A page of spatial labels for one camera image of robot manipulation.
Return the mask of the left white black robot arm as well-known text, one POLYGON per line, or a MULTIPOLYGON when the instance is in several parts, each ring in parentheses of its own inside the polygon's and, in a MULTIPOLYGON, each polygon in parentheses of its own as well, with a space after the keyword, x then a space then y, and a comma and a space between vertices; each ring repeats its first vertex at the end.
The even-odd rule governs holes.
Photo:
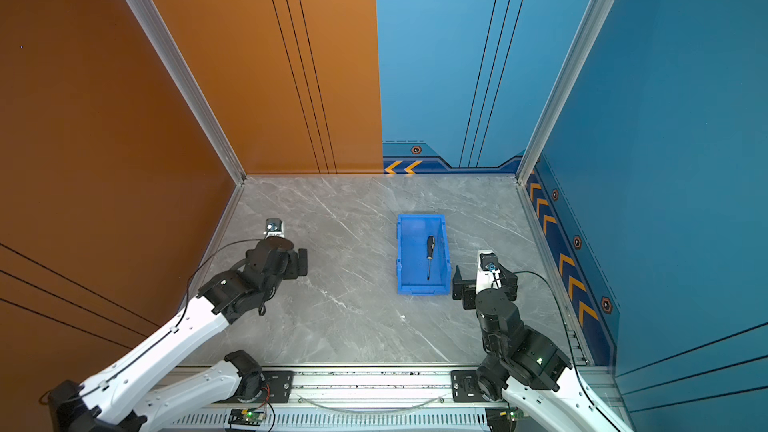
POLYGON ((209 404, 267 395, 262 367, 231 352, 175 384, 159 381, 198 347, 251 311, 265 315, 280 284, 307 275, 308 252, 279 235, 257 241, 215 275, 182 311, 133 350, 81 383, 66 380, 47 396, 56 431, 159 431, 209 404))

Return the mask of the black yellow screwdriver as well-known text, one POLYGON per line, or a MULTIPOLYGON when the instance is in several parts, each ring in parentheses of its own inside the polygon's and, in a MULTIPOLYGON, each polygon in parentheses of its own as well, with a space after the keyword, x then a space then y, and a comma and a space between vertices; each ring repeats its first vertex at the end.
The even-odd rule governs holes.
POLYGON ((427 237, 427 275, 426 278, 428 280, 431 279, 431 269, 432 269, 432 263, 434 259, 434 251, 436 247, 436 238, 434 236, 428 236, 427 237))

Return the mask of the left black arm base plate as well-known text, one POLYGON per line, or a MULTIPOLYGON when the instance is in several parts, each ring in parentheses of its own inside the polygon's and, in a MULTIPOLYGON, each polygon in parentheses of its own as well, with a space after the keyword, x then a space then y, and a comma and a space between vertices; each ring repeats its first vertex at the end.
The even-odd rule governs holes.
POLYGON ((264 402, 272 404, 286 404, 289 402, 294 381, 294 372, 291 370, 270 370, 262 372, 262 379, 258 393, 252 398, 229 397, 217 401, 216 404, 234 404, 245 406, 260 405, 264 402))

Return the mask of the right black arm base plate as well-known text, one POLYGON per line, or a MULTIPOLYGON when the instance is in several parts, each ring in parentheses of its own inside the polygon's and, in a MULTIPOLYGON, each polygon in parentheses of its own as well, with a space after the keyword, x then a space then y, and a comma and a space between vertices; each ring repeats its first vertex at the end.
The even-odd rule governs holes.
POLYGON ((518 404, 532 392, 506 370, 457 369, 450 372, 450 381, 455 403, 518 404))

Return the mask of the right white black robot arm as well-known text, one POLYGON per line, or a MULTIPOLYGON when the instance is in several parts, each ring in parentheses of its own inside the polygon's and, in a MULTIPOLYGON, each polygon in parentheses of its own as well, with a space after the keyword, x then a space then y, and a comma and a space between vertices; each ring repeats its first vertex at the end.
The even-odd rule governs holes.
POLYGON ((477 386, 490 402, 505 402, 547 431, 630 431, 632 427, 592 393, 575 360, 525 324, 516 305, 517 275, 502 266, 452 278, 452 298, 476 313, 486 357, 477 386))

